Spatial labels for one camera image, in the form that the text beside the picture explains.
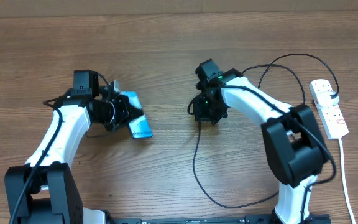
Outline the white charger plug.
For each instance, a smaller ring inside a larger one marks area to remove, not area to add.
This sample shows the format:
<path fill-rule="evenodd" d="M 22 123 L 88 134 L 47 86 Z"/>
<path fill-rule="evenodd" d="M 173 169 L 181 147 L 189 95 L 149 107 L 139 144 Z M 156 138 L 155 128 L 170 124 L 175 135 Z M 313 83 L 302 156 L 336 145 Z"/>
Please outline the white charger plug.
<path fill-rule="evenodd" d="M 339 103 L 339 95 L 331 90 L 318 91 L 314 96 L 314 102 L 318 109 L 329 108 Z"/>

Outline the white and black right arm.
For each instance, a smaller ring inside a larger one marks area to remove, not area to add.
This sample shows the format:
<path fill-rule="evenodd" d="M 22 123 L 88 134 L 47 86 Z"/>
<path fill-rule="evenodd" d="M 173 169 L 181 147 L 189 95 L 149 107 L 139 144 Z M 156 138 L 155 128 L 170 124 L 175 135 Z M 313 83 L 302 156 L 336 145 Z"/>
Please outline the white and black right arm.
<path fill-rule="evenodd" d="M 270 214 L 246 215 L 244 223 L 330 223 L 329 215 L 308 210 L 313 186 L 325 184 L 318 176 L 326 162 L 335 161 L 328 151 L 312 109 L 278 101 L 256 88 L 236 69 L 223 72 L 209 59 L 195 70 L 199 78 L 188 114 L 195 121 L 216 124 L 235 108 L 260 126 L 268 166 L 279 181 L 278 202 Z"/>

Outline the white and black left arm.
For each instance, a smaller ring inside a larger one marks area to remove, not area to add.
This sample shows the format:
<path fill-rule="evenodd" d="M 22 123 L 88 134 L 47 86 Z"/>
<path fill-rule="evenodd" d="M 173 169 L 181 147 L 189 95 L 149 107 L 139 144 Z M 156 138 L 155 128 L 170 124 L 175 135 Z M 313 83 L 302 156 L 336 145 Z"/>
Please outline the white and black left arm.
<path fill-rule="evenodd" d="M 114 223 L 109 212 L 83 206 L 71 173 L 80 141 L 94 123 L 110 132 L 127 126 L 134 139 L 152 132 L 137 93 L 120 90 L 116 80 L 101 86 L 102 77 L 76 70 L 72 88 L 44 101 L 53 118 L 42 142 L 4 177 L 10 223 Z"/>

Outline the white power strip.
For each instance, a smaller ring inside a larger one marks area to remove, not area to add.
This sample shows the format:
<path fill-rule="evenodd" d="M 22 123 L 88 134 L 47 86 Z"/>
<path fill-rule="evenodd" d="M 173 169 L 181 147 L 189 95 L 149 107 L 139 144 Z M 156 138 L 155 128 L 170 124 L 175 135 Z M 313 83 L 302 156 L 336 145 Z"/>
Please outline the white power strip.
<path fill-rule="evenodd" d="M 309 89 L 313 97 L 318 91 L 331 90 L 332 86 L 328 80 L 317 79 L 309 84 Z M 339 103 L 329 108 L 318 109 L 323 128 L 328 139 L 340 139 L 349 133 L 345 119 L 341 113 Z"/>

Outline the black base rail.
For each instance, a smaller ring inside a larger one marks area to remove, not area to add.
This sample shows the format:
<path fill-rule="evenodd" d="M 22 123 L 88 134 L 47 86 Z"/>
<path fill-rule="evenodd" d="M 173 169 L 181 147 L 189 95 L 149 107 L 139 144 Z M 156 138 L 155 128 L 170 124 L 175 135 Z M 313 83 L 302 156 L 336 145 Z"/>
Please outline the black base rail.
<path fill-rule="evenodd" d="M 267 215 L 246 215 L 239 218 L 168 218 L 142 220 L 140 218 L 116 218 L 111 217 L 106 221 L 107 224 L 275 224 L 282 223 L 273 214 Z"/>

